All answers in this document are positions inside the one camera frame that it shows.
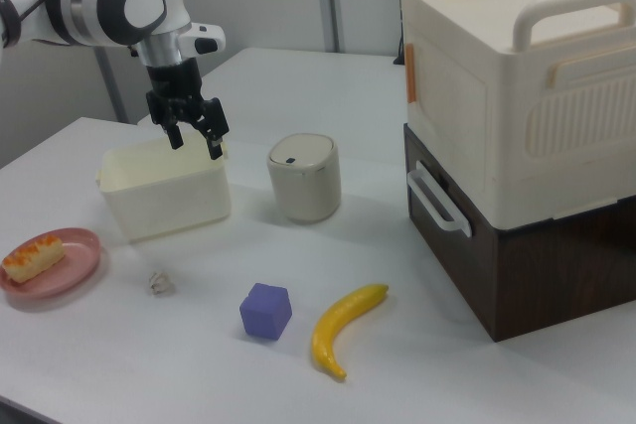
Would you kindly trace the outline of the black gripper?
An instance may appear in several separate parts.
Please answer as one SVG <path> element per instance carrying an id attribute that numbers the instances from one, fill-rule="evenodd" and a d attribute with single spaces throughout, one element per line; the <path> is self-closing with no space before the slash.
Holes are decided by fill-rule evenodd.
<path id="1" fill-rule="evenodd" d="M 230 131 L 221 102 L 217 98 L 203 99 L 202 78 L 194 58 L 165 67 L 147 67 L 151 90 L 146 93 L 151 120 L 165 126 L 169 121 L 182 121 L 201 127 L 210 157 L 223 155 L 223 137 Z M 168 124 L 166 135 L 171 148 L 184 145 L 179 126 Z"/>

